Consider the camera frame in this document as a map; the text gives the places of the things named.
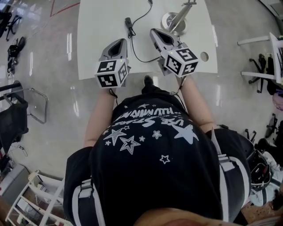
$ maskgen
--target white table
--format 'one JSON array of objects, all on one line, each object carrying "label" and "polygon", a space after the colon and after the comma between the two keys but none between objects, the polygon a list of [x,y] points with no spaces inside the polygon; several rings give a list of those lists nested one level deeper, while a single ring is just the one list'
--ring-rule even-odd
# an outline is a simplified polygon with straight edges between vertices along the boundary
[{"label": "white table", "polygon": [[277,83],[282,84],[283,80],[281,78],[280,64],[283,67],[283,62],[281,59],[279,48],[283,48],[283,41],[279,41],[272,33],[269,33],[269,36],[262,36],[262,37],[257,37],[257,38],[246,39],[243,41],[238,41],[238,45],[259,42],[259,41],[270,41],[271,43],[275,75],[261,74],[261,73],[254,73],[254,72],[241,72],[241,75],[260,77],[260,78],[265,78],[265,79],[274,79],[276,80]]},{"label": "white table", "polygon": [[[148,61],[160,54],[154,48],[149,36],[150,29],[160,28],[165,13],[179,12],[186,0],[153,0],[151,12],[134,25],[137,36],[134,37],[134,48],[138,57]],[[130,46],[125,18],[132,22],[149,10],[147,0],[81,0],[78,22],[77,54],[79,79],[94,77],[95,63],[99,60],[105,47],[113,41],[125,38],[128,41],[130,73],[160,72],[157,62],[142,63],[138,61]],[[217,73],[217,56],[214,33],[207,6],[204,0],[197,0],[186,17],[188,32],[181,36],[192,52],[200,58],[201,52],[209,56],[207,62],[200,59],[196,71]]]}]

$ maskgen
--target hole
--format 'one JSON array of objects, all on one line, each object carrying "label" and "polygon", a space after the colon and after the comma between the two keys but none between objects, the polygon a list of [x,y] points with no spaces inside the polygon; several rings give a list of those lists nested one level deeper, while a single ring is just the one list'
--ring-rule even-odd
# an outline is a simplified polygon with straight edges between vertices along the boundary
[{"label": "hole", "polygon": [[206,52],[202,52],[200,54],[200,58],[202,59],[203,62],[207,62],[209,60],[209,56]]}]

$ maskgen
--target metal frame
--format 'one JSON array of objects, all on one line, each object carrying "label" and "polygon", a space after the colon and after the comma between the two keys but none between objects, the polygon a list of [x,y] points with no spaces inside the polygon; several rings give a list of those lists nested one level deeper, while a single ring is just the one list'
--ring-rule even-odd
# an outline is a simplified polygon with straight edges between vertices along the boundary
[{"label": "metal frame", "polygon": [[5,99],[10,105],[12,105],[13,103],[9,100],[9,98],[8,98],[7,96],[10,95],[10,94],[18,93],[18,92],[22,92],[22,91],[35,92],[35,93],[37,93],[37,94],[39,94],[39,95],[41,95],[41,96],[43,96],[43,97],[45,98],[44,121],[40,120],[39,118],[37,118],[37,117],[36,117],[35,115],[33,115],[32,113],[28,114],[29,116],[33,117],[36,121],[40,122],[41,124],[45,124],[45,123],[47,122],[47,106],[48,106],[48,97],[47,97],[45,94],[43,94],[43,93],[41,93],[41,92],[35,90],[34,88],[27,88],[27,89],[16,90],[16,91],[13,91],[13,92],[11,92],[11,93],[4,94],[3,97],[4,97],[4,99]]},{"label": "metal frame", "polygon": [[238,41],[237,44],[243,45],[243,44],[254,43],[259,41],[270,41],[271,43],[272,55],[274,60],[274,75],[254,73],[254,72],[241,72],[241,75],[259,77],[264,79],[273,79],[276,80],[277,83],[281,84],[283,82],[283,79],[281,78],[281,66],[280,66],[282,62],[280,61],[277,55],[280,56],[279,48],[283,47],[282,40],[278,40],[272,33],[269,33],[269,36],[245,39],[242,41]]}]

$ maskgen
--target black cable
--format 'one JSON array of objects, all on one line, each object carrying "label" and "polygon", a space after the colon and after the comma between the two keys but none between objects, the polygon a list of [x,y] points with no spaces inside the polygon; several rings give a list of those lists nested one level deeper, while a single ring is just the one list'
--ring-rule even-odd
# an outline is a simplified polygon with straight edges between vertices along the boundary
[{"label": "black cable", "polygon": [[185,111],[187,112],[187,109],[185,108],[185,105],[184,105],[184,103],[183,103],[181,97],[178,95],[179,91],[180,91],[180,90],[182,89],[182,87],[183,87],[184,80],[185,80],[185,77],[183,77],[183,78],[181,79],[181,84],[180,84],[179,89],[177,90],[177,92],[171,92],[170,95],[172,95],[172,96],[177,96],[177,97],[179,98],[179,100],[180,100],[180,102],[181,102],[183,108],[184,108]]},{"label": "black cable", "polygon": [[138,20],[140,20],[141,18],[143,18],[143,17],[145,17],[146,15],[149,14],[149,12],[151,11],[152,6],[153,6],[153,1],[152,1],[152,0],[149,0],[149,4],[150,4],[150,9],[147,11],[147,13],[145,13],[145,14],[142,15],[141,17],[137,18],[137,19],[133,22],[132,27],[128,28],[128,30],[129,30],[128,38],[131,40],[131,45],[132,45],[132,48],[133,48],[134,55],[135,55],[136,58],[137,58],[140,62],[142,62],[142,63],[149,63],[149,62],[155,61],[155,60],[157,60],[157,59],[159,58],[159,57],[157,57],[157,58],[154,58],[154,59],[149,60],[149,61],[143,61],[143,60],[140,60],[140,59],[138,58],[138,56],[137,56],[137,54],[136,54],[136,52],[135,52],[135,50],[134,50],[133,36],[136,36],[136,33],[135,33],[135,31],[133,30],[133,27],[134,27],[134,24],[135,24]]},{"label": "black cable", "polygon": [[112,89],[109,89],[109,93],[115,98],[116,105],[118,106],[118,96],[114,93]]}]

